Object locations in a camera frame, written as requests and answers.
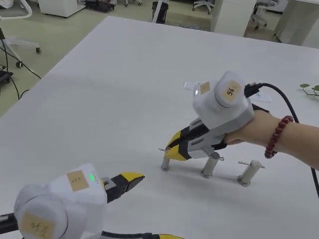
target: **metal pin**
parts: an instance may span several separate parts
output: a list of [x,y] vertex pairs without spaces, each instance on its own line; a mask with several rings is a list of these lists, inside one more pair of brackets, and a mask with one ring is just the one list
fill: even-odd
[[[159,150],[160,150],[160,151],[167,152],[167,151],[170,150],[170,147],[167,147],[166,149],[159,148]],[[169,162],[170,162],[170,159],[164,157],[163,163],[161,164],[161,167],[160,167],[160,168],[161,168],[163,171],[165,171],[165,172],[168,171],[168,169],[169,169]]]
[[203,170],[201,171],[201,175],[204,178],[211,178],[211,176],[213,176],[213,171],[214,171],[214,169],[216,167],[216,164],[218,163],[218,161],[220,159],[221,159],[221,157],[220,157],[219,153],[213,152],[209,156],[209,158],[208,158]]
[[239,175],[237,181],[244,187],[247,187],[250,184],[251,179],[255,176],[260,168],[266,168],[261,165],[261,162],[258,160],[252,160],[251,163],[246,163],[239,161],[238,163],[248,165],[242,175]]
[[164,157],[163,163],[161,164],[161,167],[160,167],[160,168],[161,168],[163,171],[168,171],[168,169],[169,169],[169,162],[170,162],[170,159]]

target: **office chair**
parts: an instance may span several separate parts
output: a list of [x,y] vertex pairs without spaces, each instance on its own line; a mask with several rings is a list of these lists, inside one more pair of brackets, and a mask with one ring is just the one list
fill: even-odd
[[211,15],[211,7],[214,7],[215,5],[215,0],[201,0],[201,1],[195,1],[193,3],[193,11],[195,11],[195,8],[199,6],[206,6],[208,8],[208,15]]
[[[117,5],[118,1],[117,0],[111,0],[110,3],[114,4],[114,5]],[[128,7],[129,3],[128,3],[128,0],[125,0],[125,4],[124,4],[124,7]],[[138,6],[141,6],[142,5],[142,0],[138,0]]]
[[267,21],[262,17],[270,6],[275,6],[278,0],[257,0],[251,19],[256,22],[255,30],[258,30],[263,22],[264,27],[267,27]]
[[[13,6],[11,8],[0,9],[0,21],[10,20],[10,19],[20,19],[20,18],[22,19],[22,18],[30,17],[31,15],[32,15],[32,9],[25,0],[14,0]],[[36,53],[38,54],[41,53],[41,48],[39,44],[34,42],[20,40],[15,37],[5,37],[3,39],[3,42],[5,44],[5,48],[8,51],[8,53],[12,54],[18,59],[16,63],[16,66],[18,68],[22,68],[23,63],[19,55],[12,48],[12,45],[33,48],[36,51]]]

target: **green plant leaf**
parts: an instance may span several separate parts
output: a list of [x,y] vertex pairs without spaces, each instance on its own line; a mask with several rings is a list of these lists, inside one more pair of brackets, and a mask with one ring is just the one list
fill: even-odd
[[300,85],[301,88],[306,88],[306,87],[308,87],[308,86],[310,86],[310,85],[309,85],[309,84],[301,84],[301,85]]

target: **gray floor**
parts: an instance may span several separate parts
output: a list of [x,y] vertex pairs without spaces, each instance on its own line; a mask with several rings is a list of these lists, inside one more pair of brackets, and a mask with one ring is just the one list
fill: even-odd
[[[144,0],[142,6],[137,6],[136,2],[130,0],[128,7],[123,6],[123,0],[118,1],[119,4],[115,10],[109,14],[84,9],[68,19],[41,14],[36,5],[32,4],[32,17],[2,21],[0,26],[5,35],[13,35],[41,45],[41,55],[36,54],[35,49],[17,49],[17,52],[24,63],[42,77],[108,15],[151,21],[151,0]],[[191,4],[171,1],[166,23],[175,26],[200,27],[203,30],[208,30],[210,16],[207,15],[207,9],[205,7],[197,8],[196,11],[191,9]],[[250,23],[246,36],[273,41],[272,30],[279,18],[280,15],[268,13],[268,27],[255,31],[253,23]],[[0,54],[0,64],[5,65],[4,54]],[[15,60],[11,58],[9,59],[9,70],[14,73],[13,79],[20,92],[30,89],[38,81],[26,69],[16,68]],[[16,101],[17,97],[13,84],[1,85],[0,116]]]

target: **black cable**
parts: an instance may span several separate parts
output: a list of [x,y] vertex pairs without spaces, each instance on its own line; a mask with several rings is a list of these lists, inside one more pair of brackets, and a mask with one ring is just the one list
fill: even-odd
[[[5,43],[4,43],[4,41],[3,41],[3,39],[0,39],[1,40],[1,42],[2,42],[2,44],[3,44],[3,48],[4,48],[4,53],[5,53],[5,67],[6,67],[6,71],[7,72],[9,72],[9,63],[8,63],[8,52],[6,51],[6,48],[5,48]],[[13,83],[13,85],[14,85],[14,87],[15,87],[15,90],[16,90],[16,94],[17,94],[17,96],[18,96],[18,100],[20,100],[20,93],[19,93],[19,90],[18,90],[18,88],[16,87],[16,84],[15,84],[15,82],[14,82],[14,80],[12,79],[12,77],[10,77],[10,79],[11,79],[11,81],[12,81],[12,83]]]
[[14,213],[1,215],[1,218],[6,218],[4,221],[0,221],[0,234],[10,233],[18,231],[18,223],[14,216]]
[[4,41],[3,41],[3,39],[0,39],[1,40],[1,42],[2,42],[2,45],[3,45],[3,48],[4,48],[4,52],[5,52],[5,67],[6,67],[6,71],[8,72],[9,71],[9,68],[8,68],[8,66],[9,66],[9,64],[8,64],[8,52],[6,51],[6,48],[5,48],[5,43],[4,43]]
[[12,54],[10,54],[10,53],[8,53],[8,52],[7,52],[7,54],[8,54],[9,56],[13,57],[13,58],[14,58],[15,60],[17,60],[18,62],[21,62],[21,63],[23,64],[23,66],[24,66],[29,72],[31,72],[32,74],[34,74],[37,78],[39,78],[39,79],[41,80],[41,77],[40,77],[38,74],[34,73],[32,70],[30,70],[30,68],[28,68],[22,61],[20,61],[18,58],[16,58],[15,56],[13,56]]
[[21,95],[20,95],[20,99],[22,98],[23,94],[26,93],[26,92],[28,92],[28,91],[29,91],[29,90],[23,91],[23,92],[21,93]]
[[18,231],[18,223],[17,222],[3,222],[0,223],[0,234],[10,233],[14,231]]
[[15,87],[16,94],[18,95],[18,100],[20,100],[20,99],[21,99],[21,97],[20,97],[19,90],[18,90],[18,88],[17,88],[17,86],[16,86],[16,84],[15,84],[14,80],[12,79],[12,77],[10,77],[10,79],[11,79],[11,81],[12,81],[12,83],[13,83],[14,87]]
[[[293,115],[293,118],[294,118],[295,122],[299,123],[299,119],[298,119],[298,117],[296,115],[296,112],[295,112],[293,106],[291,105],[290,101],[288,100],[287,96],[284,94],[284,92],[282,92],[278,87],[276,87],[276,86],[274,86],[272,84],[268,84],[268,83],[261,83],[258,88],[261,88],[263,86],[269,87],[269,88],[277,91],[279,93],[279,95],[281,95],[281,97],[286,102],[291,114]],[[318,178],[317,178],[317,173],[316,173],[316,170],[314,168],[312,168],[312,167],[311,167],[311,173],[312,173],[312,176],[313,176],[313,179],[314,179],[315,188],[316,188],[317,195],[318,195],[318,198],[319,198],[319,182],[318,182]]]

